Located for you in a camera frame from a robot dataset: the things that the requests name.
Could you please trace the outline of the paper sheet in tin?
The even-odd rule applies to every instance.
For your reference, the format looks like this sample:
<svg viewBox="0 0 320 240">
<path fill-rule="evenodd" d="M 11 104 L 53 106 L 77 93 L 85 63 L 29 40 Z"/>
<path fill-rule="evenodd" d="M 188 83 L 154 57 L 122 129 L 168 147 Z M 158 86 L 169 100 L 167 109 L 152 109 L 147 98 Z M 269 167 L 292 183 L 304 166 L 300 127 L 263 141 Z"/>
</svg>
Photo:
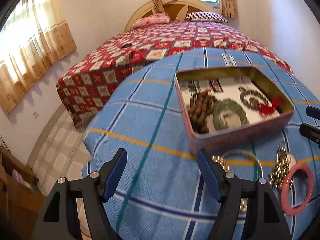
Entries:
<svg viewBox="0 0 320 240">
<path fill-rule="evenodd" d="M 265 103 L 269 106 L 271 105 L 272 100 L 268 100 L 268 98 L 262 93 L 262 91 L 259 90 L 248 77 L 188 80 L 180 81 L 179 85 L 187 112 L 192 95 L 194 93 L 209 90 L 209 93 L 215 96 L 220 101 L 226 99 L 236 101 L 246 112 L 249 121 L 249 124 L 247 125 L 252 125 L 260 121 L 266 121 L 268 119 L 274 119 L 280 116 L 278 110 L 266 117 L 261 116 L 258 111 L 253 110 L 253 106 L 249 102 L 250 98 L 255 98 L 260 103 Z M 207 125 L 209 128 L 209 133 L 214 133 L 217 131 L 213 124 L 213 115 L 210 115 L 207 118 Z"/>
</svg>

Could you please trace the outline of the green jade bangle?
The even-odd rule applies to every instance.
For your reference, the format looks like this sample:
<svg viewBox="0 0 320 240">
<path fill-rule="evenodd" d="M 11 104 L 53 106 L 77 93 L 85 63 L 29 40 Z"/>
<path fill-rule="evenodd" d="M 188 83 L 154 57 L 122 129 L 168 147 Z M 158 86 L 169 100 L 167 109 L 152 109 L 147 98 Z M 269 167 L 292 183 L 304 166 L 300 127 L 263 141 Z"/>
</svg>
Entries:
<svg viewBox="0 0 320 240">
<path fill-rule="evenodd" d="M 220 101 L 213 111 L 213 124 L 217 131 L 229 128 L 239 128 L 249 124 L 246 112 L 234 100 Z"/>
</svg>

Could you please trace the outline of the gold pocket watch with chain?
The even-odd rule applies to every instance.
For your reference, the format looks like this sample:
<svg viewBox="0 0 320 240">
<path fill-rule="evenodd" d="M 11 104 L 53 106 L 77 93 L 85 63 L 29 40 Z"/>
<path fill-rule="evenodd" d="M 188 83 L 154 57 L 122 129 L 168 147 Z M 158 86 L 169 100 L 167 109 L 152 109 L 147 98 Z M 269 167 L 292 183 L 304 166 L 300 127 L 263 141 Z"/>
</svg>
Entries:
<svg viewBox="0 0 320 240">
<path fill-rule="evenodd" d="M 276 152 L 276 164 L 269 173 L 269 184 L 273 189 L 281 190 L 285 177 L 296 163 L 295 156 L 280 145 Z"/>
</svg>

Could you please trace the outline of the pink bangle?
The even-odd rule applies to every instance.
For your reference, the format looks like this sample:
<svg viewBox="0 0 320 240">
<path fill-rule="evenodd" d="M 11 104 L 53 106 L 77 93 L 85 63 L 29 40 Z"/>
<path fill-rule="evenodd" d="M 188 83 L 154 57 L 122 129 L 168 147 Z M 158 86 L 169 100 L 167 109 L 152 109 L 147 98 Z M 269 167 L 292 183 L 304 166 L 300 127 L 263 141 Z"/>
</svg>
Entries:
<svg viewBox="0 0 320 240">
<path fill-rule="evenodd" d="M 288 201 L 288 192 L 290 187 L 290 181 L 293 175 L 297 171 L 303 171 L 305 173 L 308 179 L 308 190 L 302 204 L 300 204 L 299 207 L 292 207 Z M 295 216 L 301 213 L 309 203 L 309 200 L 311 199 L 311 196 L 313 193 L 313 187 L 314 187 L 314 182 L 313 182 L 313 173 L 311 171 L 311 168 L 304 163 L 296 163 L 295 165 L 293 165 L 293 167 L 289 170 L 288 174 L 284 178 L 283 184 L 281 187 L 281 205 L 284 212 L 290 216 Z"/>
</svg>

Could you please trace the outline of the plaid checked pillow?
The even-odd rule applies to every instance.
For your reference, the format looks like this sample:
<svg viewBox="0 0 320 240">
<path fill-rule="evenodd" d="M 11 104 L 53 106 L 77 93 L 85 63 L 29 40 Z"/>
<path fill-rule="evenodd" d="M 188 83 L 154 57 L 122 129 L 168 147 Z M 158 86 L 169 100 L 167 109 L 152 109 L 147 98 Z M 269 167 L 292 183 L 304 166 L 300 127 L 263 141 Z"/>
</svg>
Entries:
<svg viewBox="0 0 320 240">
<path fill-rule="evenodd" d="M 190 12 L 187 14 L 186 19 L 191 21 L 201 21 L 201 22 L 216 22 L 216 23 L 223 23 L 227 24 L 228 21 L 218 13 L 215 12 L 204 12 L 204 11 L 197 11 L 197 12 Z"/>
</svg>

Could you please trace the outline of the white wall socket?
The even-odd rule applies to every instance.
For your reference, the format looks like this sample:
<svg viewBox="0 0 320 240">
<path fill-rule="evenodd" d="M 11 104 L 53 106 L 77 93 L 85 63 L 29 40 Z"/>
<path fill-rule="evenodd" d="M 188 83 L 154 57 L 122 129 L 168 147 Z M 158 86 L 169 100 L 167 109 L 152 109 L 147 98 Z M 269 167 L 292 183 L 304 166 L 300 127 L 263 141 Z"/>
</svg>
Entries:
<svg viewBox="0 0 320 240">
<path fill-rule="evenodd" d="M 37 119 L 37 118 L 38 118 L 38 116 L 39 116 L 39 113 L 37 113 L 37 112 L 34 112 L 34 113 L 33 113 L 33 117 L 34 117 L 34 119 Z"/>
</svg>

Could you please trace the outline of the pink metal tin box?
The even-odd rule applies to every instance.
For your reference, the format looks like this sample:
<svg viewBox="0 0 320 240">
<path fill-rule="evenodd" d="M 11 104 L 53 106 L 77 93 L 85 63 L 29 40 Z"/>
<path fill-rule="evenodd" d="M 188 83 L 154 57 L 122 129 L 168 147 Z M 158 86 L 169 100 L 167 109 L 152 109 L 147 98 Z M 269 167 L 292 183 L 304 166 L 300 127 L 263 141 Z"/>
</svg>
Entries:
<svg viewBox="0 0 320 240">
<path fill-rule="evenodd" d="M 175 86 L 193 154 L 277 132 L 295 111 L 275 80 L 254 67 L 182 70 Z"/>
</svg>

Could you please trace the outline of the pink floral pillow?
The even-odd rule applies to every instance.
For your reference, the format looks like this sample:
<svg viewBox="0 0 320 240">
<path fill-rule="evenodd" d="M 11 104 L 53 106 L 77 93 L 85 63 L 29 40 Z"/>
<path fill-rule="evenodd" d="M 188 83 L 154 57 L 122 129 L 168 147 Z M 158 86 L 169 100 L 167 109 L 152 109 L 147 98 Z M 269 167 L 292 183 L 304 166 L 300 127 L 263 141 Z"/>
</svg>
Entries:
<svg viewBox="0 0 320 240">
<path fill-rule="evenodd" d="M 144 18 L 140 18 L 134 22 L 132 29 L 139 29 L 154 24 L 170 23 L 171 18 L 165 12 L 159 14 L 153 14 Z"/>
</svg>

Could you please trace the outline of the coin charm with red tassel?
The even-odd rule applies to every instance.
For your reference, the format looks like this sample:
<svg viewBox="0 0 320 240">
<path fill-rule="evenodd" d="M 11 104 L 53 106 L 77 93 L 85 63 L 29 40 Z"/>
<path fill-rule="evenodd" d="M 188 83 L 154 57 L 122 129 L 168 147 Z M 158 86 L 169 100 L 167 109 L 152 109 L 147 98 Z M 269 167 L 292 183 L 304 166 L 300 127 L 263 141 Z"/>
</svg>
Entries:
<svg viewBox="0 0 320 240">
<path fill-rule="evenodd" d="M 261 116 L 266 117 L 266 116 L 269 116 L 277 111 L 277 108 L 280 105 L 280 103 L 282 102 L 282 99 L 281 98 L 272 99 L 270 106 L 265 103 L 260 103 L 255 98 L 250 98 L 249 102 L 253 106 L 253 110 L 258 111 Z"/>
</svg>

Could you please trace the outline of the cream wooden headboard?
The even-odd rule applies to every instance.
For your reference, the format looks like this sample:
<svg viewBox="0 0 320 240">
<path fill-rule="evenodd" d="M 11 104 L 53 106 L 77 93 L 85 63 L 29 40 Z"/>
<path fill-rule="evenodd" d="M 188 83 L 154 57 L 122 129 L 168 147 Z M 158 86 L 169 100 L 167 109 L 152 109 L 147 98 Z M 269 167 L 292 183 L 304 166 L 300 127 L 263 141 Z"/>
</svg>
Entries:
<svg viewBox="0 0 320 240">
<path fill-rule="evenodd" d="M 177 0 L 164 5 L 164 11 L 172 21 L 182 21 L 187 17 L 187 13 L 196 11 L 207 11 L 222 14 L 220 7 L 213 7 L 208 3 L 199 0 Z M 124 31 L 130 31 L 136 20 L 156 14 L 153 1 L 140 7 L 129 19 Z"/>
</svg>

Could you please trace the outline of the brown wooden bead mala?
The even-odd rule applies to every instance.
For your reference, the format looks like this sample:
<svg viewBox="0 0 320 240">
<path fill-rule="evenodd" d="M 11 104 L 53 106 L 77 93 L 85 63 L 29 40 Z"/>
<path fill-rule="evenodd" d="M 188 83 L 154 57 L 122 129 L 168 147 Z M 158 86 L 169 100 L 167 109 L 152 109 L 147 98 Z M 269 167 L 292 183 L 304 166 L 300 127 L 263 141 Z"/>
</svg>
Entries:
<svg viewBox="0 0 320 240">
<path fill-rule="evenodd" d="M 192 95 L 188 115 L 194 132 L 199 134 L 209 133 L 207 118 L 213 114 L 214 109 L 220 102 L 209 93 L 209 90 Z"/>
</svg>

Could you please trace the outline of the left beige curtain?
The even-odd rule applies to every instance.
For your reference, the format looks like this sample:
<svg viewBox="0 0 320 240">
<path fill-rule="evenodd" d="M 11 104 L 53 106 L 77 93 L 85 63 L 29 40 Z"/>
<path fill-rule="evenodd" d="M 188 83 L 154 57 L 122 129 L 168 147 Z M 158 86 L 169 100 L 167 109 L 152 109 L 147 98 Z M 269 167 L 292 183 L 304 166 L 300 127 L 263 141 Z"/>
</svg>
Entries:
<svg viewBox="0 0 320 240">
<path fill-rule="evenodd" d="M 9 114 L 48 69 L 76 50 L 60 0 L 19 0 L 1 29 L 1 108 Z"/>
</svg>

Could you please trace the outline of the wooden side cabinet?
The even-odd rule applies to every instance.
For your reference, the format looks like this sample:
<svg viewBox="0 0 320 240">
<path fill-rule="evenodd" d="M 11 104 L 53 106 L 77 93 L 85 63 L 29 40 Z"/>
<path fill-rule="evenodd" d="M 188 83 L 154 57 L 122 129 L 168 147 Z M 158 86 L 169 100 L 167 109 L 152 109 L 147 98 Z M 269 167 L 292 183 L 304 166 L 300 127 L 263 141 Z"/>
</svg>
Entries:
<svg viewBox="0 0 320 240">
<path fill-rule="evenodd" d="M 1 146 L 1 239 L 31 239 L 46 196 L 16 181 L 13 171 L 30 184 L 39 181 L 30 167 Z"/>
</svg>

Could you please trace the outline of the thin silver bangle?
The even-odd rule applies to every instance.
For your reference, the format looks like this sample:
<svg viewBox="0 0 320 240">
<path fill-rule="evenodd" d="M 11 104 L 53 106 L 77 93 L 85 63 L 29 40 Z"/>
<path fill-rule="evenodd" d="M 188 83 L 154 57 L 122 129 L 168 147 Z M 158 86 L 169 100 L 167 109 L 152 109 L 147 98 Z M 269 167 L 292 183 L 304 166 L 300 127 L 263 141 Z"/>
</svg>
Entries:
<svg viewBox="0 0 320 240">
<path fill-rule="evenodd" d="M 261 162 L 251 152 L 249 152 L 247 150 L 240 150 L 240 149 L 229 150 L 229 151 L 225 152 L 223 155 L 221 155 L 221 157 L 225 159 L 226 157 L 228 157 L 230 155 L 241 155 L 243 157 L 246 157 L 249 160 L 254 161 L 254 163 L 259 166 L 259 178 L 264 176 L 264 171 L 263 171 L 263 167 L 261 165 Z"/>
</svg>

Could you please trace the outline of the red patterned bedspread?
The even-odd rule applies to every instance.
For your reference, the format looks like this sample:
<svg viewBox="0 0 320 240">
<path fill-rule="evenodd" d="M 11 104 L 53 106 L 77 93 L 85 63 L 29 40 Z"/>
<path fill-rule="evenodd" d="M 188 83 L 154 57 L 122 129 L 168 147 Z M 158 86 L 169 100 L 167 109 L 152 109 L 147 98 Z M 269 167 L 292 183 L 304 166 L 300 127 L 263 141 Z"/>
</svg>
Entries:
<svg viewBox="0 0 320 240">
<path fill-rule="evenodd" d="M 131 43 L 128 48 L 122 45 Z M 215 22 L 174 21 L 121 33 L 72 66 L 57 81 L 59 97 L 73 124 L 82 115 L 98 113 L 119 84 L 146 65 L 197 48 L 257 53 L 292 73 L 291 67 L 268 48 L 240 31 Z"/>
</svg>

